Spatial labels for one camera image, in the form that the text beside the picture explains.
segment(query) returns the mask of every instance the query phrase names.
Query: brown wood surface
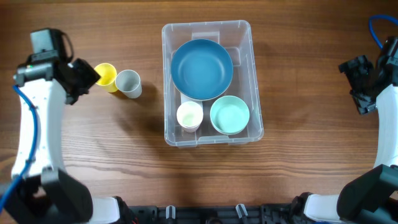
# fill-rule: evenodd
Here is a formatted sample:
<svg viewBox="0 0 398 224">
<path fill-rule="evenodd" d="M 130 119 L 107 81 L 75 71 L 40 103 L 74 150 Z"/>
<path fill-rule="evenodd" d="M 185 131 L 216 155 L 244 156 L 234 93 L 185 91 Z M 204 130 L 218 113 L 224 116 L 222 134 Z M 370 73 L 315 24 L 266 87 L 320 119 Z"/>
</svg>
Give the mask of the brown wood surface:
<svg viewBox="0 0 398 224">
<path fill-rule="evenodd" d="M 62 152 L 92 195 L 129 205 L 202 206 L 290 202 L 302 192 L 338 194 L 371 169 L 377 113 L 360 116 L 338 65 L 379 54 L 373 14 L 397 1 L 97 2 L 0 5 L 0 181 L 10 178 L 20 106 L 12 75 L 32 53 L 29 33 L 66 32 L 92 66 L 134 69 L 143 94 L 128 100 L 94 86 L 65 107 Z M 264 137 L 242 146 L 179 149 L 164 140 L 161 29 L 176 22 L 244 19 L 252 27 Z M 388 22 L 378 36 L 398 35 Z M 0 222 L 12 222 L 5 214 Z"/>
</svg>

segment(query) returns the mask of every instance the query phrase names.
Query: gray cup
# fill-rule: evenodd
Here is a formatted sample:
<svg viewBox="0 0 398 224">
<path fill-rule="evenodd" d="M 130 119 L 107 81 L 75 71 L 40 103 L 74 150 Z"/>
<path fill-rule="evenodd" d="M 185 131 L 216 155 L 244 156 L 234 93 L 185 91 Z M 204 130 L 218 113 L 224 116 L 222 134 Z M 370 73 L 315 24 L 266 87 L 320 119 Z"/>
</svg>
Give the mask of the gray cup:
<svg viewBox="0 0 398 224">
<path fill-rule="evenodd" d="M 141 95 L 141 79 L 133 70 L 121 71 L 116 77 L 116 87 L 128 98 L 134 99 Z"/>
</svg>

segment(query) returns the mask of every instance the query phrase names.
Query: teal bowl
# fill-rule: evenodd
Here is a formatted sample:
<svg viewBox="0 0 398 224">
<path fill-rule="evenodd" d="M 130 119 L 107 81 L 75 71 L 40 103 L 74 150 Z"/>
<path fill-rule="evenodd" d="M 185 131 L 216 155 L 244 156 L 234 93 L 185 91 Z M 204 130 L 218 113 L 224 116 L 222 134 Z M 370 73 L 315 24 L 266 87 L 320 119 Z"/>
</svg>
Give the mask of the teal bowl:
<svg viewBox="0 0 398 224">
<path fill-rule="evenodd" d="M 238 134 L 248 125 L 250 112 L 243 100 L 236 96 L 223 96 L 210 109 L 213 127 L 221 134 Z"/>
</svg>

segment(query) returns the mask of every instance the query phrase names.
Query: plastic bin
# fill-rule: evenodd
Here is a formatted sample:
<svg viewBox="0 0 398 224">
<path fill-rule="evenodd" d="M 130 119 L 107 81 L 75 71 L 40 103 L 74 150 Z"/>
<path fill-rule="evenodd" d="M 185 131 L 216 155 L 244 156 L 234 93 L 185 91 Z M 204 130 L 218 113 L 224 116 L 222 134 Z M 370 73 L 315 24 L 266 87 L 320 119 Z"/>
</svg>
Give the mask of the plastic bin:
<svg viewBox="0 0 398 224">
<path fill-rule="evenodd" d="M 233 80 L 222 94 L 241 98 L 248 105 L 250 120 L 246 128 L 235 135 L 219 133 L 210 122 L 210 108 L 216 99 L 203 101 L 203 122 L 194 133 L 185 132 L 177 122 L 181 93 L 174 86 L 170 64 L 175 51 L 193 39 L 209 39 L 221 44 L 230 54 Z M 162 29 L 164 75 L 164 138 L 171 146 L 195 147 L 199 144 L 244 144 L 258 141 L 264 135 L 259 90 L 254 63 L 250 24 L 246 21 L 195 22 L 167 24 Z"/>
</svg>

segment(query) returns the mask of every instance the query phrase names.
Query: plastic cup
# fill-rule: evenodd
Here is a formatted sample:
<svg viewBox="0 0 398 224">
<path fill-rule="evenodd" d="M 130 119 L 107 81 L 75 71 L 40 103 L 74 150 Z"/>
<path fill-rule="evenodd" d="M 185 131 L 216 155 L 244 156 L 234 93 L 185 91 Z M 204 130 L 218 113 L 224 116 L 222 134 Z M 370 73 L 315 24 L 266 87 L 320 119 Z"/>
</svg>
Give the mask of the plastic cup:
<svg viewBox="0 0 398 224">
<path fill-rule="evenodd" d="M 201 106 L 192 101 L 181 104 L 177 110 L 177 121 L 184 131 L 189 133 L 196 131 L 203 121 Z"/>
<path fill-rule="evenodd" d="M 246 103 L 236 96 L 223 96 L 210 109 L 210 121 L 221 134 L 238 134 L 248 125 L 250 118 Z"/>
<path fill-rule="evenodd" d="M 100 79 L 96 82 L 97 85 L 104 88 L 109 93 L 113 93 L 118 90 L 115 84 L 116 68 L 110 63 L 102 63 L 97 65 L 94 70 L 100 75 Z"/>
<path fill-rule="evenodd" d="M 133 70 L 121 71 L 116 77 L 116 86 L 130 99 L 135 99 L 142 93 L 141 79 Z"/>
</svg>

